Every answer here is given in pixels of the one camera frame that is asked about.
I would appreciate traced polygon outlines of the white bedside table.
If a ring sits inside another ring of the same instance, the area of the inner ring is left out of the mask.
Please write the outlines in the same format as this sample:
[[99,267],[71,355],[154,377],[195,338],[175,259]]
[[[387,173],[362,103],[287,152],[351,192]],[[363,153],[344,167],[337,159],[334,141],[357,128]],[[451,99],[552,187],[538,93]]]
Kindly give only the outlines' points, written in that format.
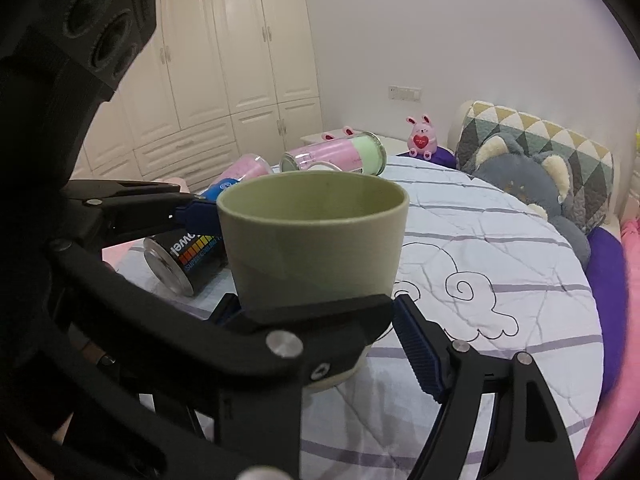
[[[398,140],[389,138],[388,136],[382,136],[382,134],[376,134],[378,140],[381,141],[385,148],[387,155],[397,156],[401,154],[407,154],[409,149],[405,140]],[[310,145],[319,143],[326,140],[335,140],[346,138],[346,133],[343,130],[331,130],[328,132],[310,134],[309,136],[303,136],[300,140],[304,145]]]

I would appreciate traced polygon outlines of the grey cat plush pillow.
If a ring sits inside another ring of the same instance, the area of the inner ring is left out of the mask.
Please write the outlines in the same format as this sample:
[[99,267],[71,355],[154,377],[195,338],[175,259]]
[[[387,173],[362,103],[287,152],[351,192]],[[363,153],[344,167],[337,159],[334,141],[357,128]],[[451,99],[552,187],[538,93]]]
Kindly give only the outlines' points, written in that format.
[[573,218],[573,177],[566,159],[555,152],[526,155],[508,134],[490,136],[471,160],[472,176],[500,188],[547,220],[567,240],[583,268],[591,248]]

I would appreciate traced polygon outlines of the blue black towel can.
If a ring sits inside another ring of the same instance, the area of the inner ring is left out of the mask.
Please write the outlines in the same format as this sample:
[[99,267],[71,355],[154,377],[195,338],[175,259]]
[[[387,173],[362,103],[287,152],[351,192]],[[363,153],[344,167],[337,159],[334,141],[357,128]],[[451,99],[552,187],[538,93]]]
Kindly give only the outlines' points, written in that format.
[[183,228],[145,237],[143,255],[160,282],[183,297],[198,295],[228,262],[221,236]]

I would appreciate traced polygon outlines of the pink plastic cup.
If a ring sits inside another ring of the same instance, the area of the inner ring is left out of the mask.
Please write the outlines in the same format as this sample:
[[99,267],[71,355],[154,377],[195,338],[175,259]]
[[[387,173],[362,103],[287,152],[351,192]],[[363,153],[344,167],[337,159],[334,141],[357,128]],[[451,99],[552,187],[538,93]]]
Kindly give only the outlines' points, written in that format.
[[242,155],[234,162],[207,188],[206,192],[221,190],[232,183],[239,183],[244,180],[252,180],[255,178],[269,176],[272,174],[272,168],[262,156],[256,154]]

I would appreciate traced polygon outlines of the pink green canister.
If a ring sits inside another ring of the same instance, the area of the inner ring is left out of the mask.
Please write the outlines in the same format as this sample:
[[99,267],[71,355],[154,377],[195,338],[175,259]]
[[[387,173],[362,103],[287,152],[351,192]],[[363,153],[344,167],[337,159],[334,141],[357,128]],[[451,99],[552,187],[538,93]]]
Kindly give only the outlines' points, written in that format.
[[387,154],[378,137],[357,132],[351,138],[302,146],[282,155],[281,172],[305,171],[312,162],[332,162],[343,172],[379,176],[386,167]]

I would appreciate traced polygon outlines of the white wall socket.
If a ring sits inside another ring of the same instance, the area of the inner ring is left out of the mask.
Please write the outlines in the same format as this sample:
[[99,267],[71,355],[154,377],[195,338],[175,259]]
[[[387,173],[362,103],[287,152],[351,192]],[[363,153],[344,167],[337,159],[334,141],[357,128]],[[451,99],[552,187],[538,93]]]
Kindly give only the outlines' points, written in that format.
[[388,87],[388,98],[392,101],[420,102],[422,90],[399,86]]

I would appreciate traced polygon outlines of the pink bunny toy front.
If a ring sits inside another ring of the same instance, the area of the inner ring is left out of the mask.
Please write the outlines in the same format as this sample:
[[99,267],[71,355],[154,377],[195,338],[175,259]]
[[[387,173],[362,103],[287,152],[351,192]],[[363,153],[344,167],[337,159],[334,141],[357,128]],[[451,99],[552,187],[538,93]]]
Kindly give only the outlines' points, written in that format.
[[341,130],[331,130],[331,131],[322,133],[321,139],[323,141],[346,139],[346,138],[351,138],[355,134],[356,134],[356,131],[353,128],[345,126],[341,128]]

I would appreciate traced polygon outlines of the pink bed blanket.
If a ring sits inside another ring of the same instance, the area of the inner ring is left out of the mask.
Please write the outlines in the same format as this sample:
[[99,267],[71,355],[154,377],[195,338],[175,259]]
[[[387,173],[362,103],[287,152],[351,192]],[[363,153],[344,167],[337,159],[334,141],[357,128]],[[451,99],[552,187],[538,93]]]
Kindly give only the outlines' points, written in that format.
[[604,473],[639,415],[639,221],[626,221],[621,238],[597,228],[590,240],[605,358],[600,406],[577,459],[582,479]]

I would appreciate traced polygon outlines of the cream wardrobe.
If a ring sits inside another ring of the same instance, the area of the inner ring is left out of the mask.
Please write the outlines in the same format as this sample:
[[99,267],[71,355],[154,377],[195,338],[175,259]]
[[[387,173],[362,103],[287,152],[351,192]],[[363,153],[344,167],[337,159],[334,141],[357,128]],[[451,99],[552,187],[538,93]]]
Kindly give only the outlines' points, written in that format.
[[204,188],[322,130],[306,0],[156,0],[157,28],[86,137],[78,179]]

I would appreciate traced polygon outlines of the white paper cup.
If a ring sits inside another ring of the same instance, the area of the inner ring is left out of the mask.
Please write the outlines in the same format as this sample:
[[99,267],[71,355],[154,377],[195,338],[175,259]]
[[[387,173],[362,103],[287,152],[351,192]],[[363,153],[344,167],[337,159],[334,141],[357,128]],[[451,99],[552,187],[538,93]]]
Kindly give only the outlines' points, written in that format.
[[337,171],[341,172],[341,168],[332,164],[332,162],[312,162],[308,167],[308,171]]

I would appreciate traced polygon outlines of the green cup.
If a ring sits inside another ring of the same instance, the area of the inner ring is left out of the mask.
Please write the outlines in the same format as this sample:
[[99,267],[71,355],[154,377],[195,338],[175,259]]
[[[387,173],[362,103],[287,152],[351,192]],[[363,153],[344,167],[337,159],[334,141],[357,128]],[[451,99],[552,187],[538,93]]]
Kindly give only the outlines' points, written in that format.
[[393,181],[292,171],[233,185],[217,200],[222,238],[247,313],[390,294],[409,208]]

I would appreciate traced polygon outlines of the striped white quilt cover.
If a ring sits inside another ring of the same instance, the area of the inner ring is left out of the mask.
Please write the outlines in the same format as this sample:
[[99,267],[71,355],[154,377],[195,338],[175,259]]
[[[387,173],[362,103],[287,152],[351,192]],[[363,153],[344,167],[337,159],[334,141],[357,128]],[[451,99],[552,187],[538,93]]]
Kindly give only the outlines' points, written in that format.
[[[580,451],[599,403],[603,336],[582,264],[548,214],[479,178],[405,157],[373,183],[374,208],[393,185],[409,199],[394,293],[480,353],[529,353]],[[306,396],[300,474],[406,478],[437,412],[388,332],[354,376]]]

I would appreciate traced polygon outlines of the pink bunny toy back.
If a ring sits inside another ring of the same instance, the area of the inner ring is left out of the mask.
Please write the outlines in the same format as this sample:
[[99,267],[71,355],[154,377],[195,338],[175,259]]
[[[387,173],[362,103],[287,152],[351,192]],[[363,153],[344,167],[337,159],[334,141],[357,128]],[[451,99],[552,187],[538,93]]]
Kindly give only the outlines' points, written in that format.
[[437,136],[431,118],[424,114],[421,118],[407,118],[411,133],[407,141],[409,155],[413,158],[431,160],[437,152]]

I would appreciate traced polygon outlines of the triangle pattern cushion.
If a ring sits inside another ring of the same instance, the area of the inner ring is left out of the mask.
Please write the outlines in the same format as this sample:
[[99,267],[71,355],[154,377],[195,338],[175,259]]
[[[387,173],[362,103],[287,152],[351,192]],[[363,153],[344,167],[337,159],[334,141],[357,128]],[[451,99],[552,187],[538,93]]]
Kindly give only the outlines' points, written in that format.
[[618,175],[613,152],[555,122],[504,105],[468,101],[449,129],[457,168],[472,174],[497,149],[484,148],[495,136],[521,159],[545,166],[561,183],[567,215],[588,234],[615,214]]

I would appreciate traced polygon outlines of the pink bunny toy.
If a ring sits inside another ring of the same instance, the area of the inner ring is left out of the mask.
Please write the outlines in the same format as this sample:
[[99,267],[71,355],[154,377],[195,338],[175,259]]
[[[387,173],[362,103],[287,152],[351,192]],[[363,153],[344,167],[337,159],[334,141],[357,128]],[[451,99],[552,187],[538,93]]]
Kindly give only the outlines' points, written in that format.
[[424,114],[421,118],[407,118],[411,133],[407,141],[409,155],[413,158],[431,160],[437,152],[437,136],[431,118]]
[[321,139],[323,141],[346,139],[346,138],[351,138],[355,134],[356,134],[356,131],[353,128],[345,126],[341,128],[341,130],[331,130],[331,131],[322,133]]

